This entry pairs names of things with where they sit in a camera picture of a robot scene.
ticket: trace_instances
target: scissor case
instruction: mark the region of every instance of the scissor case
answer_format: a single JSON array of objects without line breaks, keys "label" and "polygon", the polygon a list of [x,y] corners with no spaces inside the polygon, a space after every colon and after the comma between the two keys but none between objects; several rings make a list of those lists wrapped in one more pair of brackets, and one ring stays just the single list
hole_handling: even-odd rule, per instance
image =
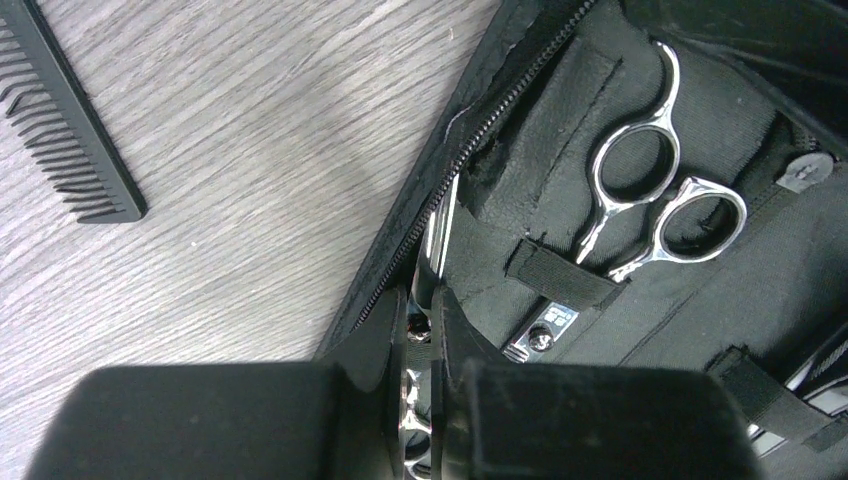
[{"label": "scissor case", "polygon": [[[581,313],[545,361],[705,370],[736,347],[782,382],[805,342],[846,318],[846,32],[846,12],[819,1],[505,3],[319,355],[365,320],[387,286],[409,284],[429,213],[459,172],[445,282],[498,348],[547,297],[579,303]],[[602,274],[644,243],[652,207],[617,217],[575,267],[592,207],[587,164],[610,129],[662,96],[666,70],[652,40],[680,60],[678,177],[733,188],[749,219],[715,260],[652,263],[614,285]],[[817,167],[793,170],[811,152],[826,153],[832,171],[812,178]],[[624,197],[638,193],[667,168],[663,154],[656,135],[625,140],[604,183]],[[787,187],[793,179],[801,185]],[[666,238],[696,249],[726,221],[705,201],[675,217]],[[793,438],[763,458],[765,469],[774,478],[846,473],[848,439],[833,437],[819,448]]]}]

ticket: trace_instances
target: black comb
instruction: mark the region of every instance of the black comb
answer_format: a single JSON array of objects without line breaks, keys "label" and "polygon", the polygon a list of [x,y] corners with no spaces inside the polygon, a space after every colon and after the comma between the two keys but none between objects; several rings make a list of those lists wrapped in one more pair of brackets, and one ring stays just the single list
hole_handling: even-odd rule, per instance
[{"label": "black comb", "polygon": [[0,0],[0,102],[80,223],[141,219],[147,205],[33,0]]}]

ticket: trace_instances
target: black zipper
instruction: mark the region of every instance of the black zipper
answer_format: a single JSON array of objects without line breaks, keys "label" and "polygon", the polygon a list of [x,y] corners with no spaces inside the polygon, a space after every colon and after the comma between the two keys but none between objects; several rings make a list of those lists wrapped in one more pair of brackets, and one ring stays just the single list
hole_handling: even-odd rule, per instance
[{"label": "black zipper", "polygon": [[509,108],[509,106],[515,102],[524,90],[527,89],[533,79],[536,78],[536,75],[538,75],[542,68],[544,68],[545,64],[553,58],[557,51],[559,51],[559,49],[565,44],[565,41],[571,37],[571,34],[574,33],[574,29],[577,27],[577,24],[583,20],[596,2],[597,0],[586,0],[583,2],[583,5],[581,5],[577,12],[568,20],[568,23],[560,29],[559,32],[557,32],[554,39],[547,47],[545,47],[542,53],[536,57],[527,71],[521,75],[521,78],[515,83],[515,85],[513,85],[512,88],[509,89],[501,101],[498,102],[497,107],[495,107],[495,109],[486,116],[486,120],[474,130],[474,133],[468,137],[465,142],[463,142],[462,147],[459,150],[459,155],[451,161],[444,176],[439,182],[439,185],[433,191],[433,194],[430,195],[426,208],[424,208],[424,210],[418,214],[418,217],[415,218],[415,223],[412,225],[412,229],[406,234],[406,237],[404,237],[400,244],[400,248],[398,248],[392,256],[388,268],[380,278],[380,283],[377,284],[377,289],[374,290],[368,298],[368,301],[365,303],[365,307],[361,312],[359,312],[359,317],[356,319],[356,323],[353,325],[353,328],[351,328],[351,332],[365,323],[365,320],[368,318],[368,315],[371,314],[371,310],[374,308],[374,305],[377,303],[380,295],[382,295],[383,291],[385,291],[389,280],[395,274],[401,263],[403,263],[403,260],[407,257],[407,255],[410,254],[415,243],[418,241],[418,238],[421,237],[421,234],[424,232],[424,229],[427,228],[427,221],[430,218],[430,214],[438,208],[439,202],[441,202],[442,198],[444,198],[447,194],[454,177],[456,177],[459,171],[462,170],[465,163],[480,146],[480,142],[483,138],[485,138],[486,134],[492,128],[492,125],[495,124],[507,108]]}]

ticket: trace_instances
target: silver scissors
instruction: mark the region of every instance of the silver scissors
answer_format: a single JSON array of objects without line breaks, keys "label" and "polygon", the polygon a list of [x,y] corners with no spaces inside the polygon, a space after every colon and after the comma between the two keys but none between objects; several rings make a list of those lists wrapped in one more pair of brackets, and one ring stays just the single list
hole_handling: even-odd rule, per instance
[{"label": "silver scissors", "polygon": [[[680,88],[680,62],[677,54],[668,45],[654,42],[660,50],[666,67],[666,89],[659,106],[646,118],[626,123],[606,136],[599,144],[591,159],[589,169],[589,187],[594,198],[593,220],[577,245],[575,263],[581,264],[594,250],[595,244],[610,219],[637,205],[654,203],[664,197],[680,166],[680,140],[671,122],[671,113],[677,101]],[[671,158],[668,170],[662,180],[650,191],[632,200],[622,200],[611,194],[601,180],[604,162],[615,145],[624,138],[645,131],[656,132],[666,139]],[[681,254],[669,248],[665,233],[670,220],[686,206],[706,198],[726,200],[735,210],[733,229],[716,245],[694,254]],[[745,201],[738,193],[723,185],[698,177],[687,177],[680,184],[677,193],[663,205],[654,219],[646,245],[635,257],[609,270],[610,280],[621,283],[636,269],[656,261],[674,263],[699,263],[720,255],[742,232],[748,211]],[[541,355],[550,350],[566,329],[576,320],[578,312],[555,302],[546,302],[527,323],[510,339],[503,353],[518,363],[538,361]]]}]

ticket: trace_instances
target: elastic strap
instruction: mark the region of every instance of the elastic strap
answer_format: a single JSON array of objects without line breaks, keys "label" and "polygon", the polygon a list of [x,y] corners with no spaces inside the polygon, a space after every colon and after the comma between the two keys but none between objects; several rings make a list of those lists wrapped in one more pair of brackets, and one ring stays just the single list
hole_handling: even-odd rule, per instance
[{"label": "elastic strap", "polygon": [[816,451],[848,434],[848,420],[825,415],[799,399],[736,347],[725,351],[707,372],[721,380],[751,423],[771,433]]},{"label": "elastic strap", "polygon": [[622,286],[586,271],[530,240],[521,240],[507,266],[506,276],[539,295],[578,312],[609,304]]}]

